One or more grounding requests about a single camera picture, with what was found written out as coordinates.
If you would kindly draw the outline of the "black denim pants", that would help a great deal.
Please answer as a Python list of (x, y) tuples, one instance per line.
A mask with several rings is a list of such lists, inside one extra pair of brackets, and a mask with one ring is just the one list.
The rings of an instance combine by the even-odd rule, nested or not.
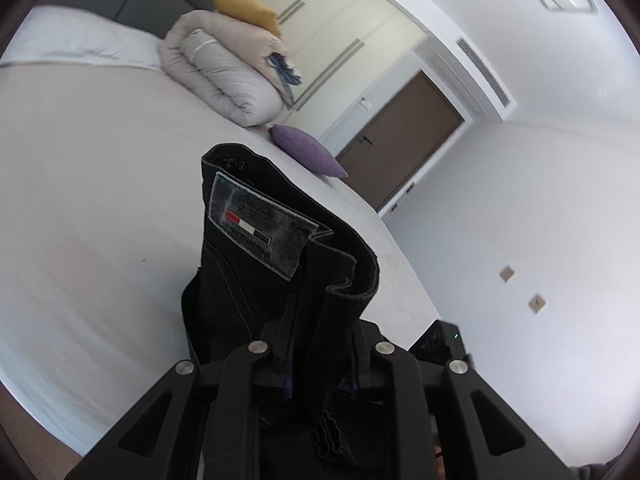
[(201, 263), (182, 296), (190, 350), (220, 364), (209, 479), (433, 479), (416, 359), (361, 315), (369, 245), (268, 158), (220, 144), (201, 161)]

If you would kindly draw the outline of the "brown wooden door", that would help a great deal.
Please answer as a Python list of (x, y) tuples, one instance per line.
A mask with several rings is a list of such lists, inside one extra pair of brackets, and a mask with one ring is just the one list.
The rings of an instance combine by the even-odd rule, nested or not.
[(381, 210), (463, 123), (436, 84), (416, 74), (338, 155), (345, 183)]

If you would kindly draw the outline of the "purple cushion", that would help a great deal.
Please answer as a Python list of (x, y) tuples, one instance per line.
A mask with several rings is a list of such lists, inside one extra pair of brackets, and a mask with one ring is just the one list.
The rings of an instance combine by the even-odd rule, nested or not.
[(274, 125), (269, 129), (273, 142), (313, 174), (346, 179), (347, 171), (313, 136), (303, 130)]

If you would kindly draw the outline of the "ceiling air vent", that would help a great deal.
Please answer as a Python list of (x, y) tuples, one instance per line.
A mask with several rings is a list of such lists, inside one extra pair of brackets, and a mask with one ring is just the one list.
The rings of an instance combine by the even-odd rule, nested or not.
[(488, 86), (495, 93), (496, 97), (502, 104), (504, 108), (507, 108), (511, 105), (510, 96), (506, 93), (506, 90), (502, 88), (502, 84), (496, 78), (491, 69), (485, 64), (485, 62), (480, 58), (477, 52), (470, 46), (470, 44), (464, 39), (459, 38), (457, 40), (458, 47), (462, 50), (462, 52), (469, 58), (472, 64), (477, 68), (480, 74), (484, 77)]

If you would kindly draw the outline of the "white bed mattress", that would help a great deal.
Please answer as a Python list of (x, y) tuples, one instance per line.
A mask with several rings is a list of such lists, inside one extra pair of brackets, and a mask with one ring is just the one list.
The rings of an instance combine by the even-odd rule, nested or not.
[(1, 71), (1, 380), (87, 453), (188, 354), (180, 296), (200, 261), (202, 156), (268, 157), (378, 256), (364, 317), (401, 347), (437, 318), (378, 214), (258, 129), (221, 117), (156, 70), (64, 64)]

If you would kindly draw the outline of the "folded beige duvet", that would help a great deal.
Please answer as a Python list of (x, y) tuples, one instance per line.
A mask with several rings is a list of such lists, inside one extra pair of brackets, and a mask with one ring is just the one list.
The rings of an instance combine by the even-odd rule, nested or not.
[(268, 124), (293, 106), (302, 84), (277, 36), (230, 16), (194, 10), (160, 42), (163, 70), (241, 127)]

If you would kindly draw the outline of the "cream built-in wardrobe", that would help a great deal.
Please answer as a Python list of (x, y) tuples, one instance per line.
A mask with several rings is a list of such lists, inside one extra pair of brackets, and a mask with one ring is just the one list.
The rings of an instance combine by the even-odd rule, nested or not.
[(378, 78), (425, 38), (388, 0), (260, 0), (278, 14), (302, 76), (285, 125), (322, 139)]

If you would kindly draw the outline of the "mustard yellow pillow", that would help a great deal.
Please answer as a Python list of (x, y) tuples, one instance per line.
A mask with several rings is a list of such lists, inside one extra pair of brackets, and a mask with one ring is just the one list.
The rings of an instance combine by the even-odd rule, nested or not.
[(213, 4), (219, 13), (282, 37), (278, 14), (257, 0), (213, 0)]

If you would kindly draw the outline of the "white pillow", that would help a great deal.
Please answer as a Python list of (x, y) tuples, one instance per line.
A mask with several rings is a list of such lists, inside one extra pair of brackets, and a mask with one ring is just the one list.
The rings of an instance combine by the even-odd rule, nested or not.
[(3, 66), (80, 64), (160, 69), (157, 36), (67, 6), (34, 6), (1, 57)]

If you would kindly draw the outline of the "left beige wall switch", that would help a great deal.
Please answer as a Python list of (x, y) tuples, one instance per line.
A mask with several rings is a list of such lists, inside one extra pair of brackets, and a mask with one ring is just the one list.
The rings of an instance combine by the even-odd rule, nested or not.
[(505, 266), (500, 272), (500, 278), (507, 283), (513, 278), (515, 275), (515, 271), (510, 266)]

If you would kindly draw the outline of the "right beige wall socket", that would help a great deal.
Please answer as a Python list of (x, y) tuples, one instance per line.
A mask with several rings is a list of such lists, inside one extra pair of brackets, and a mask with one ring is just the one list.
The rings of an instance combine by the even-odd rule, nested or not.
[(536, 294), (531, 300), (529, 300), (528, 306), (535, 314), (538, 314), (547, 305), (547, 300), (543, 296)]

